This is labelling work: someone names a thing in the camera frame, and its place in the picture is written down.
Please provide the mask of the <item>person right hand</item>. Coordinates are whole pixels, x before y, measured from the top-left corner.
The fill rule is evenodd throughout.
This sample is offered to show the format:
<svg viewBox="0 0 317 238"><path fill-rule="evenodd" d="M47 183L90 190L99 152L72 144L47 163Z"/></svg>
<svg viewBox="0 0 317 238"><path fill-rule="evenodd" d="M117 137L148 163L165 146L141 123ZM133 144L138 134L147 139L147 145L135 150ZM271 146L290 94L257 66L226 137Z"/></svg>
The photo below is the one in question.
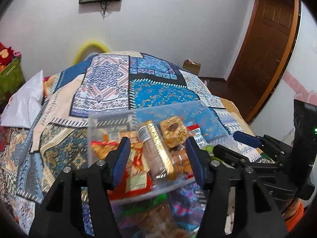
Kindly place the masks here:
<svg viewBox="0 0 317 238"><path fill-rule="evenodd" d="M304 215L304 206L301 199L297 198L290 207L286 210L283 218L285 220L286 228L288 231L296 226Z"/></svg>

